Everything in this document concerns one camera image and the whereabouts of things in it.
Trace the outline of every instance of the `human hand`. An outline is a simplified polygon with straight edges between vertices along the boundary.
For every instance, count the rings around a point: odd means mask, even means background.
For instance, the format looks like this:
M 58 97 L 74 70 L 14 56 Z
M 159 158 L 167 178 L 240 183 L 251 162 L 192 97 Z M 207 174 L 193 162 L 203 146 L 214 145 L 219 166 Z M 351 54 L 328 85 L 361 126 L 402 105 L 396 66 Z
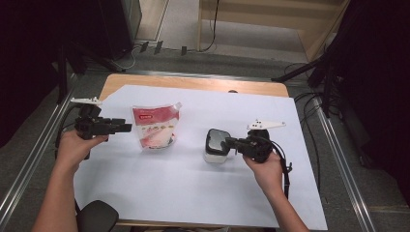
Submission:
M 76 130 L 63 132 L 55 166 L 63 171 L 71 171 L 74 174 L 90 150 L 106 141 L 107 138 L 108 135 L 99 135 L 92 139 L 84 140 L 78 136 Z
M 253 171 L 257 184 L 265 192 L 282 191 L 282 168 L 280 157 L 272 152 L 265 162 L 259 163 L 249 157 L 243 156 L 245 163 Z

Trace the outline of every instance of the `person's right arm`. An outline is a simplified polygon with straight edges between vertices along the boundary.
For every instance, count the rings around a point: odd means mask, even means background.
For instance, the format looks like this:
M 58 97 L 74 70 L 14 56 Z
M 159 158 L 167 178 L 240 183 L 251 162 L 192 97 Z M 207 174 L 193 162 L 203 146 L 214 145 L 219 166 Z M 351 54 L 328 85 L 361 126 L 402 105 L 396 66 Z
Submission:
M 257 184 L 268 198 L 277 217 L 279 227 L 284 231 L 308 231 L 308 228 L 283 193 L 280 157 L 272 153 L 264 163 L 255 162 L 245 156 L 244 160 L 253 171 Z

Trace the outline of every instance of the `forearm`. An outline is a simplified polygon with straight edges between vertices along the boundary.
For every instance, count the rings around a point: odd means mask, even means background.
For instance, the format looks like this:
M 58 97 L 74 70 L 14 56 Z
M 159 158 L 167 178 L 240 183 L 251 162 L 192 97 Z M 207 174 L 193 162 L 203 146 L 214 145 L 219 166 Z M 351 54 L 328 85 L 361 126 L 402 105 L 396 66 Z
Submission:
M 54 167 L 33 231 L 77 231 L 72 171 Z
M 270 190 L 264 192 L 267 196 L 275 216 L 277 217 L 279 227 L 284 231 L 308 231 L 308 228 L 302 222 L 293 206 L 286 199 L 283 191 Z

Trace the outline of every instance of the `person's left hand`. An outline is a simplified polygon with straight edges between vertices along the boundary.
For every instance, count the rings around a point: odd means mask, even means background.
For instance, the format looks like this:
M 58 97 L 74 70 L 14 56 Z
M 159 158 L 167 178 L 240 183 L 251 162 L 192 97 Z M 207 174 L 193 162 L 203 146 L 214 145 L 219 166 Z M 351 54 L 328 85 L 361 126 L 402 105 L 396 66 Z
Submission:
M 108 135 L 99 135 L 92 139 L 84 140 L 77 135 L 76 130 L 63 132 L 58 148 L 56 167 L 63 171 L 72 171 L 74 173 L 90 150 L 106 141 L 107 138 Z

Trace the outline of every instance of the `floor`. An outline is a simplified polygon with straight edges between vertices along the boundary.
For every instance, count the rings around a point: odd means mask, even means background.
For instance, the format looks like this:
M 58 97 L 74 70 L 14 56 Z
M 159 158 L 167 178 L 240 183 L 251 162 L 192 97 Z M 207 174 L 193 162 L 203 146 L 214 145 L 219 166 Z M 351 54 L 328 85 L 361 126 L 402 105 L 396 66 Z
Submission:
M 139 47 L 132 53 L 117 61 L 122 66 L 130 67 L 128 73 L 155 71 L 168 73 L 201 73 L 208 75 L 239 76 L 246 80 L 270 81 L 271 77 L 279 77 L 307 62 L 297 34 L 292 30 L 279 28 L 250 28 L 232 23 L 217 24 L 217 38 L 213 49 L 207 53 L 191 52 L 181 56 L 181 46 L 195 47 L 197 1 L 169 0 L 166 12 L 163 14 L 163 24 L 157 28 L 157 38 L 149 39 L 150 45 L 163 41 L 160 54 L 154 54 L 150 48 L 139 53 Z M 210 41 L 211 30 L 209 21 L 202 22 L 205 47 Z M 240 37 L 238 34 L 252 35 Z M 263 38 L 274 38 L 275 42 Z M 77 75 L 73 79 L 73 95 L 76 98 L 98 96 L 106 77 L 109 75 L 104 68 L 89 61 L 89 70 L 85 75 Z M 286 82 L 289 95 L 292 98 L 310 92 L 307 87 L 307 76 L 301 74 Z M 2 163 L 0 166 L 0 196 L 5 197 L 8 189 L 17 177 L 20 168 L 32 153 L 42 129 L 55 109 L 55 99 L 58 92 L 54 90 L 47 96 L 38 109 L 26 120 L 16 133 L 14 139 L 0 148 Z M 301 119 L 305 117 L 304 108 L 307 100 L 297 103 Z M 329 119 L 332 129 L 337 135 L 337 142 L 348 164 L 353 183 L 364 199 L 369 218 L 374 227 L 360 224 L 357 208 L 352 205 L 352 195 L 347 190 L 348 185 L 340 172 L 336 151 L 330 145 L 330 139 L 323 127 L 323 118 L 313 114 L 308 122 L 312 127 L 310 136 L 304 126 L 304 136 L 309 152 L 313 172 L 320 186 L 323 209 L 328 222 L 329 231 L 410 231 L 410 210 L 402 199 L 395 180 L 383 170 L 363 168 L 358 159 L 358 151 L 354 146 L 346 127 L 338 117 Z M 45 144 L 43 153 L 37 163 L 33 176 L 27 183 L 26 191 L 18 196 L 19 201 L 12 210 L 14 213 L 7 218 L 7 226 L 0 231 L 29 231 L 38 211 L 53 164 L 54 135 Z M 116 226 L 114 231 L 129 231 L 127 226 Z

